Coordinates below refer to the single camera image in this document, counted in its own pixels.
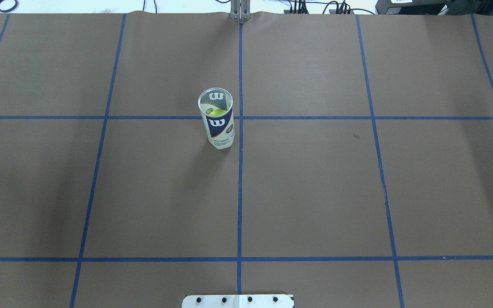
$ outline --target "wilson logo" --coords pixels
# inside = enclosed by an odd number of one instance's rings
[[[223,126],[224,124],[226,124],[225,119],[216,120],[216,121],[209,120],[209,122],[210,122],[210,123],[211,123],[211,125],[212,125],[212,126],[214,126],[214,127]]]
[[[223,99],[223,93],[210,93],[209,98],[211,100]]]

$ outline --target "tennis ball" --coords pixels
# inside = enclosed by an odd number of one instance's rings
[[[221,115],[224,115],[227,111],[224,109],[214,109],[209,115],[211,117],[219,117]]]

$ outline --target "white metal bracket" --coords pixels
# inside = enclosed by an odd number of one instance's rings
[[[244,294],[186,296],[182,308],[294,308],[294,296],[287,294]]]
[[[231,0],[231,19],[244,21],[250,19],[250,0]]]

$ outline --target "can rim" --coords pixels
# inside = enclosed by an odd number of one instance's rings
[[[225,92],[226,94],[229,95],[229,99],[231,100],[229,102],[229,108],[227,109],[226,113],[224,113],[223,115],[218,115],[217,117],[211,117],[210,115],[206,115],[203,110],[201,109],[201,98],[203,97],[203,95],[205,95],[207,92],[209,91],[212,91],[212,90],[221,90],[223,92]],[[197,99],[197,107],[199,107],[199,111],[201,112],[202,115],[204,115],[205,117],[209,117],[209,118],[219,118],[219,117],[223,117],[225,115],[227,115],[227,113],[229,113],[229,111],[231,111],[233,109],[233,96],[231,96],[231,93],[229,93],[228,90],[225,90],[223,88],[209,88],[209,89],[206,89],[203,91],[203,93],[201,93],[201,95],[199,95],[199,98]]]

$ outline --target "cylindrical container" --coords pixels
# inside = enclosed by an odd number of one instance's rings
[[[201,93],[197,105],[209,142],[218,150],[229,148],[235,137],[231,94],[222,88],[210,88]]]

